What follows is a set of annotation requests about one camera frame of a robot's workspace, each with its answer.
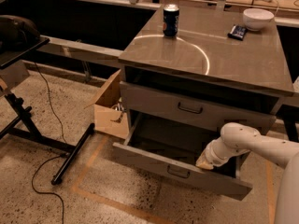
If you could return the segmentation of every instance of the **can lid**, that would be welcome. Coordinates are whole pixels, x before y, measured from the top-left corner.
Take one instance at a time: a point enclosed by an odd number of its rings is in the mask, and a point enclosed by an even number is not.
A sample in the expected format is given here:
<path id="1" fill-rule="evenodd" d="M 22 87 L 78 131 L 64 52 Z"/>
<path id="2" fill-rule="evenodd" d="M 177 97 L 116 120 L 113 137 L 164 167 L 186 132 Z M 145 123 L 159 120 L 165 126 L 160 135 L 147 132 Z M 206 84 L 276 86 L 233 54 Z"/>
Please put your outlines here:
<path id="1" fill-rule="evenodd" d="M 167 4 L 167 5 L 165 5 L 164 10 L 166 10 L 166 11 L 178 11 L 178 5 L 176 5 L 176 4 Z"/>

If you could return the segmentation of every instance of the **drawer front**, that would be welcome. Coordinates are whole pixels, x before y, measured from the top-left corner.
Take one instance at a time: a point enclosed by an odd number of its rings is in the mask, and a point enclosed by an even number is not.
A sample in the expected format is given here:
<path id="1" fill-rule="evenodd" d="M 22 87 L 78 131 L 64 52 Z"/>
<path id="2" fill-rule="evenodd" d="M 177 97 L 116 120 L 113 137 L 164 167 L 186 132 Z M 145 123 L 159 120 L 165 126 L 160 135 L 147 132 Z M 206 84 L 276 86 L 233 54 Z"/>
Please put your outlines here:
<path id="1" fill-rule="evenodd" d="M 227 105 L 197 100 L 121 82 L 121 97 L 128 109 L 171 119 L 210 131 L 227 122 L 240 122 L 266 134 L 276 117 Z"/>
<path id="2" fill-rule="evenodd" d="M 193 165 L 174 161 L 135 147 L 114 143 L 116 161 L 176 179 L 197 188 L 210 190 L 220 195 L 242 200 L 252 185 L 239 179 L 201 170 Z"/>

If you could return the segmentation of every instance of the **orange line on floor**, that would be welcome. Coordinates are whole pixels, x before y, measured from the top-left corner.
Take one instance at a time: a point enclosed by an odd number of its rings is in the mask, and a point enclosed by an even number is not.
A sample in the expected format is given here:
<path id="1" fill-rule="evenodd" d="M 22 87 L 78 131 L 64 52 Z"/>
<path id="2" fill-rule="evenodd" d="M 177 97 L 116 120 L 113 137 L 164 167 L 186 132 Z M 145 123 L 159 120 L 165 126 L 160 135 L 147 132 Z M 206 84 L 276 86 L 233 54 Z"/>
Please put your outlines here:
<path id="1" fill-rule="evenodd" d="M 84 197 L 84 198 L 88 198 L 88 199 L 93 200 L 95 202 L 99 202 L 99 203 L 102 203 L 102 204 L 109 205 L 111 207 L 122 210 L 123 212 L 126 212 L 127 214 L 145 219 L 147 221 L 150 221 L 150 222 L 153 222 L 153 223 L 156 223 L 156 224 L 174 224 L 174 222 L 171 222 L 169 220 L 166 220 L 166 219 L 163 219 L 161 217 L 157 217 L 155 215 L 149 214 L 147 212 L 135 209 L 135 208 L 133 208 L 129 205 L 126 205 L 126 204 L 123 204 L 123 203 L 118 203 L 118 202 L 113 201 L 109 198 L 105 198 L 103 196 L 99 196 L 99 195 L 90 193 L 89 191 L 85 191 L 85 190 L 83 190 L 79 187 L 79 184 L 82 182 L 85 175 L 90 170 L 90 168 L 93 165 L 96 157 L 98 156 L 98 154 L 100 153 L 100 151 L 102 150 L 104 145 L 107 143 L 107 139 L 108 139 L 108 136 L 105 135 L 103 137 L 103 139 L 101 140 L 101 142 L 100 142 L 99 146 L 97 147 L 97 149 L 93 152 L 91 157 L 88 159 L 85 167 L 83 168 L 83 170 L 79 174 L 78 178 L 75 180 L 73 186 L 71 187 L 71 190 L 73 192 L 75 192 L 76 194 Z"/>
<path id="2" fill-rule="evenodd" d="M 275 204 L 275 195 L 273 190 L 272 163 L 270 161 L 266 161 L 265 165 L 266 165 L 266 173 L 267 173 L 269 224 L 274 224 L 276 204 Z"/>

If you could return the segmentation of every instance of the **drawer handle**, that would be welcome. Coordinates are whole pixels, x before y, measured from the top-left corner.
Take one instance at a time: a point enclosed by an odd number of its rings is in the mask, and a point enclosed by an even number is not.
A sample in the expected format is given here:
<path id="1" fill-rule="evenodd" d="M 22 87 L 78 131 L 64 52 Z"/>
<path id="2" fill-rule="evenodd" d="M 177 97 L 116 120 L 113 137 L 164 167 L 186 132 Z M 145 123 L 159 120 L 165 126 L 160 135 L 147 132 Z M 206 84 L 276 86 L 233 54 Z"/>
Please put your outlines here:
<path id="1" fill-rule="evenodd" d="M 187 174 L 183 174 L 181 172 L 178 172 L 178 171 L 175 171 L 175 170 L 172 170 L 170 165 L 167 166 L 167 172 L 170 174 L 170 175 L 175 175 L 175 176 L 178 176 L 180 178 L 189 178 L 190 176 L 190 171 L 187 172 Z"/>
<path id="2" fill-rule="evenodd" d="M 197 114 L 197 115 L 203 113 L 203 110 L 204 110 L 203 107 L 200 107 L 199 110 L 189 109 L 189 108 L 183 107 L 180 102 L 178 102 L 178 109 L 183 110 L 183 111 L 187 111 L 187 112 L 190 112 L 190 113 L 193 113 L 193 114 Z"/>

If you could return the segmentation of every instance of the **can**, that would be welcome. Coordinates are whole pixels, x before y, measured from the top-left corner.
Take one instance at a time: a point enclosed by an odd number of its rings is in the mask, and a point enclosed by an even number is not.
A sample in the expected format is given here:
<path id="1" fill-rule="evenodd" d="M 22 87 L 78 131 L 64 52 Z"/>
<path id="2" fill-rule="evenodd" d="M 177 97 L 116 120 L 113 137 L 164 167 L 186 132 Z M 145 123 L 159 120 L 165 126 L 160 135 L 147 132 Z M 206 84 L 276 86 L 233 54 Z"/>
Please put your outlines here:
<path id="1" fill-rule="evenodd" d="M 175 36 L 178 32 L 179 8 L 176 4 L 167 4 L 164 7 L 163 32 L 165 36 Z"/>

